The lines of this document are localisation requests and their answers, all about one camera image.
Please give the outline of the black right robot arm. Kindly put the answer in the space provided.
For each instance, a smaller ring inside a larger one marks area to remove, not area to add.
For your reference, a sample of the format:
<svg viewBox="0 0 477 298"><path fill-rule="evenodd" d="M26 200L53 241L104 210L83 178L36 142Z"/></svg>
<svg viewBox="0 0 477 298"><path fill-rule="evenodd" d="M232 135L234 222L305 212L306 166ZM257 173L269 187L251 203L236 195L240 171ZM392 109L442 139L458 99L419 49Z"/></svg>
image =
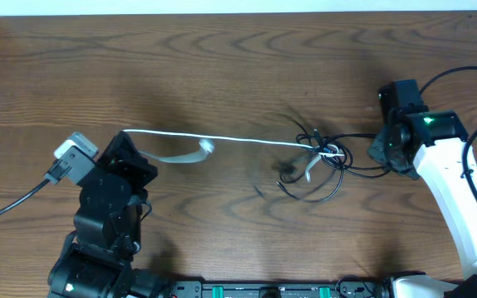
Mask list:
<svg viewBox="0 0 477 298"><path fill-rule="evenodd" d="M409 272L389 277L379 297L477 297L477 164L468 134L453 111L433 113L417 82L399 80L378 91L384 127L368 149L386 169L423 179L459 255L459 284Z"/></svg>

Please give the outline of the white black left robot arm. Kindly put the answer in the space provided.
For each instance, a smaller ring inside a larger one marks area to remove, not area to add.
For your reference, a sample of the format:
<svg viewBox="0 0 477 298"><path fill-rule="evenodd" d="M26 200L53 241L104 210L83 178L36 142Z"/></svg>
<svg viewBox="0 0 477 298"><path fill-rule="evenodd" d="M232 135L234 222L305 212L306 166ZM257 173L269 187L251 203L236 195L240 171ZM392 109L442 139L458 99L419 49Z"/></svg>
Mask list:
<svg viewBox="0 0 477 298"><path fill-rule="evenodd" d="M80 187L79 208L48 277L51 297L163 297L166 280L135 269L142 220L152 211L146 189L157 168L119 132L104 152L76 132L55 151L45 178Z"/></svg>

